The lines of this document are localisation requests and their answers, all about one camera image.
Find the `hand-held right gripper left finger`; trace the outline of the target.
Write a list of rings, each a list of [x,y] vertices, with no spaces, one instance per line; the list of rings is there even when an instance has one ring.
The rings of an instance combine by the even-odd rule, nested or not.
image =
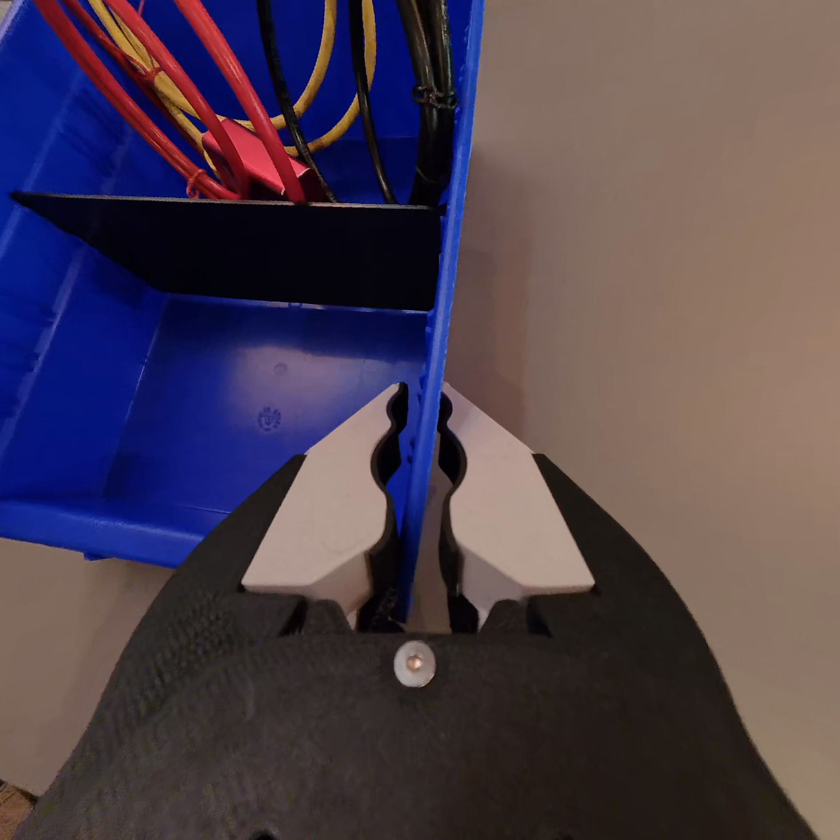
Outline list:
[[[398,382],[310,447],[242,579],[247,592],[338,604],[352,627],[388,616],[401,563],[388,483],[402,465]]]

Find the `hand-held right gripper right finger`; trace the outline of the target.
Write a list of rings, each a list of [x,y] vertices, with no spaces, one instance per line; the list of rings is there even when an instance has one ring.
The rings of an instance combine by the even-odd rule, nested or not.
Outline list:
[[[530,447],[447,383],[437,432],[450,482],[438,561],[451,632],[476,633],[499,602],[591,591],[593,574]]]

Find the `blue plastic bin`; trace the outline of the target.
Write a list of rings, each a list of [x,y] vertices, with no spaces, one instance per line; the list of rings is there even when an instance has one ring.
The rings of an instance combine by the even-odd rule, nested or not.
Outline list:
[[[393,311],[157,291],[18,205],[13,191],[190,198],[35,3],[14,3],[2,23],[2,537],[174,568],[289,458],[404,382],[388,489],[404,558],[395,615],[407,618],[485,11],[447,6],[458,108],[435,304]],[[360,127],[318,157],[344,204],[382,204]]]

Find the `black bin divider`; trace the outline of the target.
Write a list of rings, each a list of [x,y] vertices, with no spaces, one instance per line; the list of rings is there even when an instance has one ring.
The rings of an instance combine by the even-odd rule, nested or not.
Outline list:
[[[410,312],[429,312],[435,304],[438,208],[10,196],[157,291]]]

